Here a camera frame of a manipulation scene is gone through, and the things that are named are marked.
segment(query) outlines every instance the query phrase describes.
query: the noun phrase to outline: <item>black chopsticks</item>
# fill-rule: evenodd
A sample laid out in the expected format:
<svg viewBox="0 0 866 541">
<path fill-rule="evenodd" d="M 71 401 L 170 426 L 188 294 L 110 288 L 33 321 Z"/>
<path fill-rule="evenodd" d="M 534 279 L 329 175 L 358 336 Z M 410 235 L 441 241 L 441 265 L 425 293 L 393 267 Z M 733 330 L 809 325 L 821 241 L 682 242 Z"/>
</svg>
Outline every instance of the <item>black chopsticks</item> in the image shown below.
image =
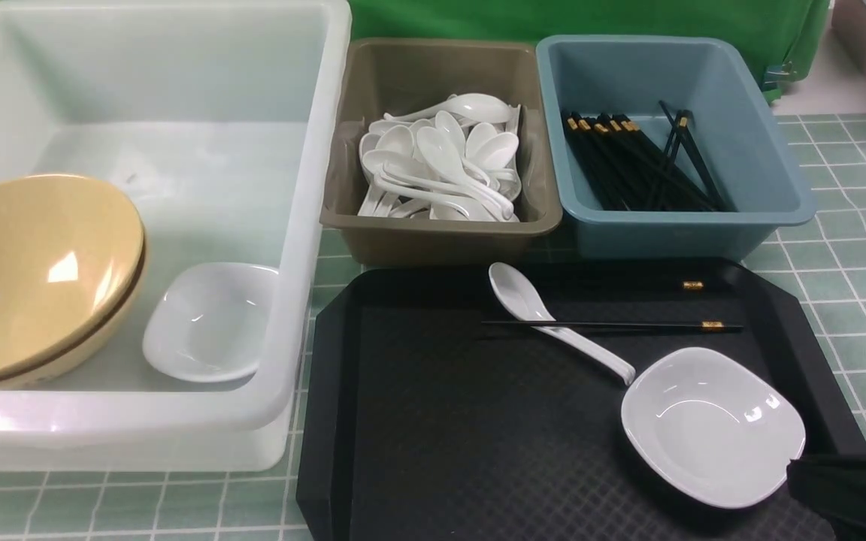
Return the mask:
<svg viewBox="0 0 866 541">
<path fill-rule="evenodd" d="M 608 211 L 729 212 L 697 141 L 690 110 L 660 102 L 671 130 L 663 150 L 625 114 L 563 112 L 564 131 L 594 196 Z M 683 150 L 700 187 L 677 165 Z"/>
</svg>

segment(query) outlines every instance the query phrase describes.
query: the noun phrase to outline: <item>yellow bowl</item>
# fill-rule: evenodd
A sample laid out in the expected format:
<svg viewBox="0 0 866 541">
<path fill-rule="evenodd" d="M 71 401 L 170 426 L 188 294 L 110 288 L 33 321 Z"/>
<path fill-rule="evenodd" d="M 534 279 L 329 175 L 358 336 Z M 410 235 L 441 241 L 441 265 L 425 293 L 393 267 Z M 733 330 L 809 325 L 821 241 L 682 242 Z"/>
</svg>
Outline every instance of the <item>yellow bowl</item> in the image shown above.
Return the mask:
<svg viewBox="0 0 866 541">
<path fill-rule="evenodd" d="M 142 246 L 135 206 L 109 183 L 53 174 L 0 184 L 0 378 L 96 329 Z"/>
<path fill-rule="evenodd" d="M 106 315 L 106 318 L 99 323 L 97 328 L 92 330 L 92 333 L 87 334 L 78 343 L 72 343 L 65 350 L 59 352 L 55 357 L 47 359 L 44 363 L 29 367 L 23 373 L 7 376 L 0 379 L 0 390 L 25 389 L 33 387 L 39 383 L 45 383 L 51 379 L 62 376 L 64 373 L 71 372 L 82 363 L 86 362 L 89 357 L 96 354 L 106 342 L 116 334 L 116 331 L 123 326 L 126 316 L 129 314 L 129 309 L 132 308 L 135 298 L 138 297 L 138 292 L 142 287 L 142 278 L 145 278 L 148 268 L 148 253 L 144 250 L 138 264 L 137 270 L 133 277 L 132 283 L 129 284 L 128 291 L 125 292 L 120 303 L 113 308 L 113 311 Z"/>
</svg>

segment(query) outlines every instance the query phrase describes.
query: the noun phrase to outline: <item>white spoon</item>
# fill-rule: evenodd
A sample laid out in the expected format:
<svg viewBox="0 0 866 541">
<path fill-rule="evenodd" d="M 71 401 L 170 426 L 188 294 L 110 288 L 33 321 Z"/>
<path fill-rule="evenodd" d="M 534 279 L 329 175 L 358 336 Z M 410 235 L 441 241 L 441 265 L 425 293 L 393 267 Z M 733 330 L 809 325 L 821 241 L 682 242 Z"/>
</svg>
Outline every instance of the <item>white spoon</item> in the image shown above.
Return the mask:
<svg viewBox="0 0 866 541">
<path fill-rule="evenodd" d="M 511 219 L 513 216 L 513 203 L 507 198 L 499 195 L 498 192 L 492 191 L 483 184 L 470 178 L 467 171 L 464 171 L 463 161 L 456 148 L 447 141 L 447 136 L 436 128 L 420 128 L 416 134 L 416 145 L 419 147 L 420 153 L 423 154 L 423 160 L 436 174 L 439 174 L 447 181 L 453 184 L 459 184 L 477 189 L 481 195 L 491 198 L 499 205 L 503 212 L 503 219 Z"/>
<path fill-rule="evenodd" d="M 557 340 L 575 347 L 592 359 L 621 376 L 623 383 L 630 385 L 637 376 L 637 371 L 630 363 L 609 352 L 605 347 L 597 345 L 581 336 L 574 330 L 558 328 L 556 319 L 550 315 L 547 306 L 533 284 L 519 270 L 505 263 L 494 263 L 490 266 L 490 284 L 496 299 L 504 308 L 522 322 L 550 322 L 548 328 L 536 328 L 539 332 L 553 336 Z"/>
<path fill-rule="evenodd" d="M 259 367 L 279 271 L 207 263 L 169 286 L 149 319 L 142 353 L 156 370 L 185 381 L 240 379 Z"/>
<path fill-rule="evenodd" d="M 399 120 L 375 120 L 370 123 L 370 133 L 385 134 L 396 126 L 410 127 L 411 122 L 401 122 Z"/>
<path fill-rule="evenodd" d="M 478 95 L 478 93 L 468 93 L 468 95 L 458 95 L 447 99 L 447 101 L 427 107 L 423 110 L 418 110 L 416 113 L 403 114 L 403 116 L 392 116 L 392 114 L 384 114 L 384 119 L 412 122 L 413 120 L 429 119 L 431 116 L 436 116 L 441 110 L 447 113 L 461 114 L 467 119 L 477 122 L 490 122 L 491 124 L 506 123 L 510 120 L 510 106 L 503 103 L 501 99 L 491 95 Z"/>
<path fill-rule="evenodd" d="M 392 194 L 402 195 L 405 198 L 424 199 L 430 202 L 430 205 L 447 205 L 463 216 L 463 219 L 471 222 L 496 222 L 494 216 L 491 215 L 483 205 L 471 198 L 461 198 L 459 195 L 435 194 L 435 192 L 424 192 L 421 189 L 407 188 L 389 181 L 389 178 L 384 174 L 376 176 L 374 181 L 380 188 L 385 189 Z"/>
<path fill-rule="evenodd" d="M 466 155 L 467 136 L 463 134 L 463 128 L 461 128 L 460 123 L 456 121 L 456 117 L 447 113 L 445 110 L 441 110 L 440 113 L 436 113 L 435 124 L 437 130 L 447 134 L 447 140 L 449 140 L 453 147 L 456 148 L 456 151 L 460 153 L 460 156 Z"/>
<path fill-rule="evenodd" d="M 486 141 L 496 137 L 496 133 L 492 124 L 481 122 L 474 126 L 474 129 L 470 130 L 470 137 L 467 137 L 467 158 L 474 157 Z"/>
<path fill-rule="evenodd" d="M 391 172 L 385 165 L 381 169 L 380 175 L 382 175 L 384 180 L 389 182 L 399 181 L 400 183 L 407 185 L 407 187 L 415 186 L 416 188 L 428 189 L 430 192 L 436 192 L 436 194 L 467 196 L 467 198 L 475 199 L 478 203 L 483 205 L 483 208 L 491 213 L 492 218 L 494 218 L 496 222 L 508 222 L 508 219 L 503 218 L 501 208 L 499 208 L 491 198 L 484 198 L 480 192 L 468 186 L 429 180 L 426 178 L 420 178 L 419 176 L 394 174 L 394 172 Z"/>
<path fill-rule="evenodd" d="M 408 158 L 413 157 L 415 146 L 413 132 L 407 126 L 394 126 L 376 141 L 376 150 L 388 150 Z"/>
<path fill-rule="evenodd" d="M 519 138 L 510 132 L 503 132 L 482 144 L 470 161 L 486 171 L 495 171 L 506 168 L 513 161 L 518 148 Z"/>
</svg>

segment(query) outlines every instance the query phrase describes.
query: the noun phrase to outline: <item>tray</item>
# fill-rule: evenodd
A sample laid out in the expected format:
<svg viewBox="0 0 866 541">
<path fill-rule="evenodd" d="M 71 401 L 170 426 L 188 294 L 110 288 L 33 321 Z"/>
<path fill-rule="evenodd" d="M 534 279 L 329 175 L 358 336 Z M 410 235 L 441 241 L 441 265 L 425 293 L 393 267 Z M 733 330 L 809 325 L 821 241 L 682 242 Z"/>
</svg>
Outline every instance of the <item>tray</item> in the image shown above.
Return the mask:
<svg viewBox="0 0 866 541">
<path fill-rule="evenodd" d="M 866 453 L 797 299 L 745 268 L 522 271 L 557 318 L 745 325 L 597 340 L 638 372 L 680 347 L 719 350 L 798 408 L 808 452 Z M 622 432 L 618 378 L 532 329 L 479 325 L 505 316 L 485 267 L 370 271 L 323 310 L 296 490 L 316 541 L 834 538 L 785 489 L 741 511 L 672 489 Z"/>
</svg>

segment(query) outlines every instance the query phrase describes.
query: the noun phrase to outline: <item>white plastic tub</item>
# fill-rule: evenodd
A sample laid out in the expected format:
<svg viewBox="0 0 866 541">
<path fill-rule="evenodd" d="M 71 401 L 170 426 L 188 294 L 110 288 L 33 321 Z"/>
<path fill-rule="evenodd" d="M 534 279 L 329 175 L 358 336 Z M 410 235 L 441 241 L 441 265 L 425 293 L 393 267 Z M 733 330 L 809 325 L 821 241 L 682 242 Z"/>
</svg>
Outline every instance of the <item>white plastic tub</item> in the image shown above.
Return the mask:
<svg viewBox="0 0 866 541">
<path fill-rule="evenodd" d="M 0 182 L 112 182 L 137 204 L 150 247 L 141 296 L 109 346 L 41 389 L 0 391 L 0 469 L 34 469 L 17 458 L 38 448 L 27 455 L 52 469 L 161 470 L 150 453 L 210 434 L 255 452 L 172 462 L 262 469 L 282 455 L 285 429 L 271 428 L 289 421 L 349 40 L 343 0 L 0 2 Z M 158 298 L 204 261 L 281 270 L 262 366 L 245 383 L 181 383 L 142 358 Z M 100 459 L 123 461 L 123 445 L 134 463 Z"/>
</svg>

